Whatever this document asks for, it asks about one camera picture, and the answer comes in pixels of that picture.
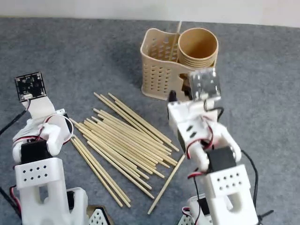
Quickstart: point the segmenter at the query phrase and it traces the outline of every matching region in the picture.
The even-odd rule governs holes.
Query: cable
[[[204,175],[205,173],[203,173],[203,172],[192,172],[190,175],[188,175],[187,176],[187,179],[190,179],[190,178],[195,178],[195,177],[197,177],[197,176],[202,176],[202,175]]]
[[[13,202],[13,200],[5,193],[5,191],[0,187],[0,193],[4,197],[4,199],[10,204],[10,206],[14,209],[15,213],[18,215],[19,218],[21,218],[21,214],[18,210],[17,205]]]
[[[185,215],[187,217],[191,217],[191,214],[186,213],[186,212],[190,212],[190,208],[189,207],[183,207],[181,211],[182,211],[183,215]]]
[[[222,114],[224,113],[224,108],[223,107],[216,107],[216,108],[213,108],[213,109],[207,109],[207,100],[204,100],[204,110],[206,112],[210,112],[210,111],[214,111],[214,110],[220,110],[220,112],[218,113],[217,115],[217,121],[219,121],[219,119],[221,118]]]
[[[29,109],[31,101],[28,101],[28,106],[25,110],[23,110],[20,114],[13,118],[4,128],[0,130],[0,135],[3,134],[8,128],[10,128],[14,123],[16,123]],[[12,199],[5,193],[2,187],[0,187],[0,193],[4,197],[4,199],[11,205],[19,218],[21,218],[21,213],[19,212],[18,206],[12,201]]]
[[[252,158],[244,150],[240,150],[240,151],[248,158],[248,160],[250,161],[250,163],[253,167],[254,173],[255,173],[255,184],[254,184],[254,192],[253,192],[253,205],[256,209],[256,200],[257,200],[257,191],[258,191],[258,171],[257,171],[257,168],[256,168]]]
[[[208,125],[208,129],[210,130],[211,138],[210,138],[210,142],[206,146],[203,147],[203,150],[210,148],[212,146],[212,142],[213,142],[213,139],[214,139],[214,133],[213,133],[212,128],[210,127],[210,125]],[[193,140],[191,143],[189,143],[187,145],[187,151],[186,151],[187,152],[187,158],[188,159],[191,158],[188,150],[189,150],[189,147],[191,147],[192,144],[194,144],[195,142],[201,142],[201,141],[206,141],[206,140],[207,139],[198,138],[196,140]]]
[[[18,211],[21,213],[21,204],[20,204],[20,201],[19,199],[15,196],[14,194],[14,188],[16,187],[16,185],[13,185],[9,188],[9,194],[10,194],[10,197],[15,201],[17,207],[18,207]]]
[[[28,106],[26,109],[24,109],[23,112],[21,112],[19,115],[13,118],[12,121],[10,121],[4,128],[0,130],[0,135],[3,134],[4,131],[6,131],[10,126],[12,126],[14,123],[16,123],[29,109],[29,106],[31,104],[31,101],[28,100]]]
[[[200,198],[199,198],[199,191],[198,191],[198,186],[197,186],[197,182],[196,182],[196,177],[194,177],[194,183],[196,186],[196,192],[197,192],[197,198],[198,198],[198,204],[199,204],[199,213],[198,213],[197,219],[195,220],[195,225],[197,225],[198,219],[200,217],[201,206],[200,206]]]

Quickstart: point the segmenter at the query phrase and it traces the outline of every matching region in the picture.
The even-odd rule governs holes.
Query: circuit board
[[[16,77],[15,86],[20,102],[47,96],[41,72]]]

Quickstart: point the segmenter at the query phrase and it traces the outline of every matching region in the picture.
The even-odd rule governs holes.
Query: stack of paper cups
[[[178,60],[192,68],[214,65],[218,55],[218,40],[209,30],[192,28],[183,32],[178,39]]]

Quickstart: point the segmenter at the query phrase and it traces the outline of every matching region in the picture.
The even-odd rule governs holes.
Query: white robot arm
[[[55,111],[40,72],[17,77],[15,82],[19,99],[32,117],[13,138],[22,224],[89,224],[86,192],[79,187],[66,190],[62,160],[54,157],[72,137],[72,123],[64,109]],[[40,187],[48,192],[44,200]]]
[[[213,225],[257,225],[248,175],[244,165],[237,165],[241,150],[226,127],[217,122],[218,111],[213,109],[214,101],[220,99],[215,77],[214,68],[193,72],[191,101],[176,101],[175,93],[170,93],[169,124],[187,158],[195,161],[200,170],[191,176],[201,175],[209,208],[206,214]],[[188,204],[197,225],[211,224],[199,208],[197,197]]]

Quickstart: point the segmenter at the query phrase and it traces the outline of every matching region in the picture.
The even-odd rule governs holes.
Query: plastic basket
[[[175,38],[176,44],[169,61]],[[174,90],[178,100],[188,100],[188,94],[185,93],[185,88],[189,86],[187,74],[195,68],[176,62],[178,38],[176,33],[167,33],[155,28],[147,30],[141,46],[144,95],[167,100],[169,92]]]

